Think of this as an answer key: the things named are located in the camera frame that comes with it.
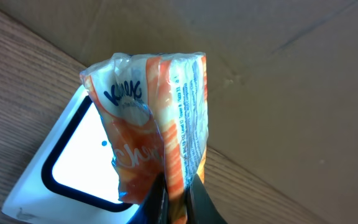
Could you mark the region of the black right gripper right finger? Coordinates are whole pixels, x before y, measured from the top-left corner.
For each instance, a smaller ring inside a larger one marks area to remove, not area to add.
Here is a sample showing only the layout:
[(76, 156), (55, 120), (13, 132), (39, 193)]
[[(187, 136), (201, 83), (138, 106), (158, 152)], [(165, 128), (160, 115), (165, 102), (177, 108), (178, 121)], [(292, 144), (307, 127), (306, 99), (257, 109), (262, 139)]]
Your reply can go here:
[(185, 194), (187, 224), (227, 224), (196, 174)]

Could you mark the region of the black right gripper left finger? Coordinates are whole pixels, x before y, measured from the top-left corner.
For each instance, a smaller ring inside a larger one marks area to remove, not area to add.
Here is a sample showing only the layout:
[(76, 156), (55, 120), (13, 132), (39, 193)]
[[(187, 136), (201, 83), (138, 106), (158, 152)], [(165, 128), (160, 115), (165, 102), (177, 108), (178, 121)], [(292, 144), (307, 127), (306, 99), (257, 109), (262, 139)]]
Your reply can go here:
[(167, 224), (168, 194), (164, 174), (159, 174), (145, 200), (127, 224)]

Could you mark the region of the small orange box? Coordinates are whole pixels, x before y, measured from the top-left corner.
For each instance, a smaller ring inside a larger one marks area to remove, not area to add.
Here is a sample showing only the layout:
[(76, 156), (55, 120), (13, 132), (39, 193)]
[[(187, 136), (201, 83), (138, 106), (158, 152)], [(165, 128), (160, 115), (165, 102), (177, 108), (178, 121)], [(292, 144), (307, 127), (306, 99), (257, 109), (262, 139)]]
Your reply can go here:
[(206, 55), (116, 53), (80, 79), (112, 145), (119, 200), (142, 203), (165, 174), (168, 216), (185, 223), (185, 190), (206, 160)]

